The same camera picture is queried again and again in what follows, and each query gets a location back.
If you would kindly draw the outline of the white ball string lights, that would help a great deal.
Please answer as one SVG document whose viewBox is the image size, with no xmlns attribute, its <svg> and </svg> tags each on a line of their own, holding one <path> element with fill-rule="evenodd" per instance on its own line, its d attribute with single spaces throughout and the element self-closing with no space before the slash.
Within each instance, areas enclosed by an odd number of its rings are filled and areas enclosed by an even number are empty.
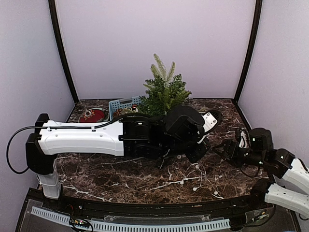
<svg viewBox="0 0 309 232">
<path fill-rule="evenodd" d="M 187 190 L 190 194 L 210 193 L 211 196 L 219 197 L 218 187 L 208 177 L 206 168 L 200 162 L 190 163 L 185 155 L 176 156 L 177 166 L 170 173 L 169 181 L 180 187 L 182 191 Z"/>
</svg>

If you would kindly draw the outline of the small green christmas tree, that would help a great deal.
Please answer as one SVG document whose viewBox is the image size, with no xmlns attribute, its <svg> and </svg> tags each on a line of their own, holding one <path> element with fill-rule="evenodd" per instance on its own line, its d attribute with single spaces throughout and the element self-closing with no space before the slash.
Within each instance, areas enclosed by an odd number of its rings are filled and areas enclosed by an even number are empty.
<svg viewBox="0 0 309 232">
<path fill-rule="evenodd" d="M 150 116 L 164 116 L 177 105 L 182 105 L 192 94 L 186 89 L 181 74 L 175 74 L 175 62 L 169 69 L 159 55 L 154 54 L 155 64 L 150 66 L 152 79 L 145 80 L 145 95 L 141 96 L 139 110 Z"/>
</svg>

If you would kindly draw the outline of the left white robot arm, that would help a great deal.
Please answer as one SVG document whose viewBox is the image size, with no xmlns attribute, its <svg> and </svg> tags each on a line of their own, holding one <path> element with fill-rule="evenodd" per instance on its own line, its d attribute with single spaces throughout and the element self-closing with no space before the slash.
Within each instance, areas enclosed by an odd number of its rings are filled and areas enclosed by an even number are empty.
<svg viewBox="0 0 309 232">
<path fill-rule="evenodd" d="M 49 203 L 63 211 L 68 199 L 61 195 L 58 154 L 99 153 L 154 160 L 186 155 L 194 163 L 209 149 L 206 136 L 216 124 L 211 112 L 201 114 L 181 105 L 165 116 L 133 113 L 105 123 L 63 123 L 41 114 L 25 144 L 27 168 L 37 175 Z"/>
</svg>

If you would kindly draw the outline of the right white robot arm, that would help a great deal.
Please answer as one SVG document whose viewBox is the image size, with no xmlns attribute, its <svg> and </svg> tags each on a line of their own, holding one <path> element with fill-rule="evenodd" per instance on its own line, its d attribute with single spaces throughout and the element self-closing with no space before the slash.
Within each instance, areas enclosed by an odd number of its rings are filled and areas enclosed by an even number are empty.
<svg viewBox="0 0 309 232">
<path fill-rule="evenodd" d="M 266 202 L 295 211 L 306 218 L 309 216 L 309 169 L 288 150 L 274 149 L 270 130 L 240 130 L 235 140 L 224 140 L 213 151 L 234 167 L 256 166 L 302 190 L 302 193 L 295 192 L 274 181 L 259 179 L 246 200 L 251 210 L 258 209 Z"/>
</svg>

